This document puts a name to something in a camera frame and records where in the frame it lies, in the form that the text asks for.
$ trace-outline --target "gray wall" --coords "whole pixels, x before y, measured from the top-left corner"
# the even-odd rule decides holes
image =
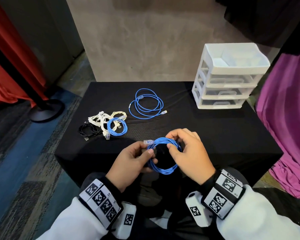
[[[0,0],[25,43],[54,82],[83,50],[66,0]]]
[[[215,0],[67,2],[100,82],[193,81],[205,43],[249,42]]]

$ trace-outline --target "red curtain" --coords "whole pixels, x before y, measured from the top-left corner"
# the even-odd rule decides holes
[[[36,56],[22,40],[1,6],[0,50],[36,92],[44,100],[48,99],[44,95],[46,81]],[[30,100],[34,106],[34,102],[0,66],[0,102],[15,103],[17,99]]]

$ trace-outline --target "hand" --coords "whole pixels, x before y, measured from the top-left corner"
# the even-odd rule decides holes
[[[152,172],[150,168],[143,168],[143,166],[150,158],[154,157],[155,154],[153,149],[146,150],[141,154],[141,149],[145,148],[147,148],[147,145],[142,141],[137,141],[124,148],[107,173],[106,177],[108,180],[110,180],[121,193],[133,183],[140,173]],[[156,158],[152,160],[155,164],[158,163]]]
[[[166,138],[184,142],[183,152],[178,151],[172,144],[167,144],[167,147],[179,168],[192,180],[202,185],[215,173],[216,169],[196,132],[188,129],[175,129],[170,131]]]

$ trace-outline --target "plastic drawer organizer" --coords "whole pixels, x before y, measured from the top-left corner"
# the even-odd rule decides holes
[[[254,43],[205,44],[192,93],[199,109],[238,109],[270,67]]]

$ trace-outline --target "coiled blue cable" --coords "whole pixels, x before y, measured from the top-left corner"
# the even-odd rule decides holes
[[[153,94],[142,94],[142,95],[137,96],[137,94],[138,94],[138,92],[139,92],[140,90],[148,90],[148,91],[152,92]],[[139,100],[140,100],[140,99],[143,99],[143,98],[145,98],[145,97],[150,97],[150,98],[153,98],[153,99],[157,100],[157,101],[158,101],[157,106],[156,106],[154,109],[147,109],[147,108],[142,107],[142,106],[139,104]],[[140,118],[140,117],[137,117],[137,116],[135,116],[135,115],[133,115],[133,114],[131,113],[130,106],[131,106],[131,104],[132,104],[133,102],[134,102],[134,106],[135,106],[135,108],[136,108],[136,111],[137,111],[139,114],[145,116],[146,118]],[[148,119],[151,119],[151,118],[153,118],[153,117],[156,117],[156,116],[159,116],[159,115],[164,115],[165,113],[167,113],[166,110],[163,111],[163,112],[161,112],[161,110],[163,109],[163,107],[164,107],[164,102],[162,101],[161,98],[159,98],[159,97],[156,95],[156,93],[155,93],[154,91],[152,91],[151,89],[148,89],[148,88],[141,88],[141,89],[139,89],[139,90],[136,92],[135,99],[129,104],[129,112],[130,112],[130,114],[131,114],[133,117],[135,117],[135,118],[137,118],[137,119],[140,119],[140,120],[148,120]],[[150,112],[156,112],[156,111],[158,111],[156,115],[147,115],[147,114],[144,114],[144,113],[150,113]]]
[[[180,152],[182,152],[181,146],[180,146],[175,140],[169,139],[169,138],[166,138],[166,137],[160,137],[160,138],[156,139],[152,145],[148,145],[148,146],[147,146],[147,149],[154,149],[154,148],[155,148],[157,145],[159,145],[159,144],[169,144],[169,143],[171,143],[172,145],[175,145],[176,148],[178,148],[178,150],[179,150]],[[158,167],[154,164],[154,162],[152,161],[152,159],[150,159],[150,160],[148,161],[148,166],[149,166],[150,168],[152,168],[153,171],[158,172],[158,173],[161,173],[161,174],[164,174],[164,175],[172,174],[173,171],[175,171],[175,169],[178,167],[178,165],[176,164],[176,165],[174,165],[174,166],[171,167],[171,168],[168,168],[168,169],[161,169],[161,168],[158,168]]]
[[[122,124],[122,126],[123,126],[123,131],[120,132],[120,133],[115,132],[115,131],[111,128],[111,123],[112,123],[113,121],[116,121],[116,120],[119,121],[119,122]],[[122,136],[122,135],[124,135],[125,133],[127,133],[127,131],[128,131],[127,124],[125,123],[124,120],[119,119],[119,117],[114,117],[114,118],[110,119],[110,120],[108,121],[108,123],[107,123],[107,128],[108,128],[108,132],[109,132],[111,135],[113,135],[113,136]]]

